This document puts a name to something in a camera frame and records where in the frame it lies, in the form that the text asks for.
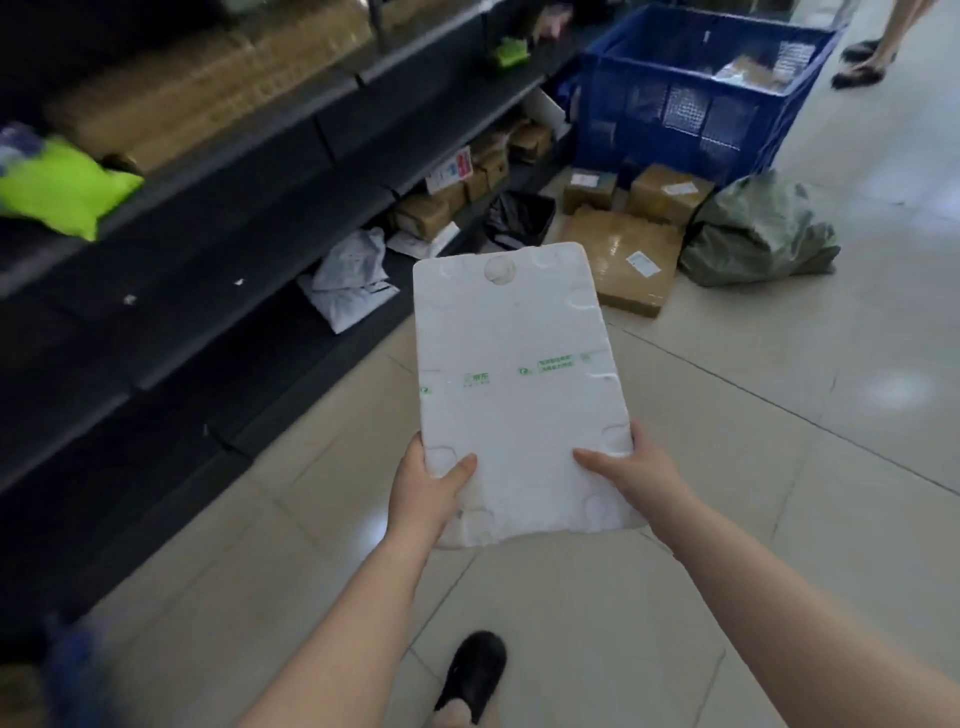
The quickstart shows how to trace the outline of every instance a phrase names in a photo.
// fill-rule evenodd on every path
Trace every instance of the green plastic bag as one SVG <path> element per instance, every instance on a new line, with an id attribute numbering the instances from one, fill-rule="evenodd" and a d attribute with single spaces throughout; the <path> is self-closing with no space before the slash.
<path id="1" fill-rule="evenodd" d="M 0 176 L 0 214 L 38 220 L 50 230 L 93 242 L 97 221 L 127 199 L 143 178 L 104 169 L 59 137 Z"/>

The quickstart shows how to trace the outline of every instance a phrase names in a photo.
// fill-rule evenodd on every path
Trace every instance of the foam box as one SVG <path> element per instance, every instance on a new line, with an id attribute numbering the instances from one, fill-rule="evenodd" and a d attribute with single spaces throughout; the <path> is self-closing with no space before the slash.
<path id="1" fill-rule="evenodd" d="M 479 457 L 439 546 L 643 525 L 571 455 L 633 451 L 583 247 L 422 260 L 414 306 L 427 468 L 442 475 Z"/>

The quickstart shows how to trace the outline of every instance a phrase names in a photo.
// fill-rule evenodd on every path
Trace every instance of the hand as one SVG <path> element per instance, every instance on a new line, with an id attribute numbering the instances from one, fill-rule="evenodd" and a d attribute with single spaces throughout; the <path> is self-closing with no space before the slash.
<path id="1" fill-rule="evenodd" d="M 423 440 L 418 432 L 396 468 L 387 535 L 429 551 L 457 510 L 457 494 L 476 469 L 477 456 L 471 453 L 444 477 L 431 477 L 426 471 Z"/>
<path id="2" fill-rule="evenodd" d="M 667 451 L 643 434 L 636 419 L 630 420 L 630 431 L 634 452 L 627 457 L 577 448 L 573 459 L 581 467 L 607 478 L 641 516 L 653 522 L 664 509 L 677 499 L 692 495 L 692 491 L 677 473 Z"/>

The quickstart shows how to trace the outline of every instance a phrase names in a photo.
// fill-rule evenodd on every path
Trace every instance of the forearm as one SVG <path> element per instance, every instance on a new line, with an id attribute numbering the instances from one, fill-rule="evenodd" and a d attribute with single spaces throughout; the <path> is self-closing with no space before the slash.
<path id="1" fill-rule="evenodd" d="M 651 525 L 791 728 L 957 724 L 956 685 L 846 619 L 696 497 L 651 514 Z"/>
<path id="2" fill-rule="evenodd" d="M 240 726 L 378 726 L 429 551 L 430 544 L 388 535 Z"/>

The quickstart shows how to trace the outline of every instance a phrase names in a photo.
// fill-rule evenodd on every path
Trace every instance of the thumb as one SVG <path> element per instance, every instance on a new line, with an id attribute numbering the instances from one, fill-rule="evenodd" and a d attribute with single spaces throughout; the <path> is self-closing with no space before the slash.
<path id="1" fill-rule="evenodd" d="M 573 459 L 581 468 L 586 468 L 591 473 L 603 475 L 608 480 L 616 480 L 623 472 L 623 459 L 611 457 L 605 452 L 597 452 L 592 449 L 575 448 L 573 450 Z"/>
<path id="2" fill-rule="evenodd" d="M 453 491 L 454 495 L 460 492 L 460 489 L 467 485 L 467 481 L 476 472 L 477 456 L 473 453 L 467 455 L 463 460 L 454 465 L 450 472 L 444 475 L 440 480 L 443 485 Z"/>

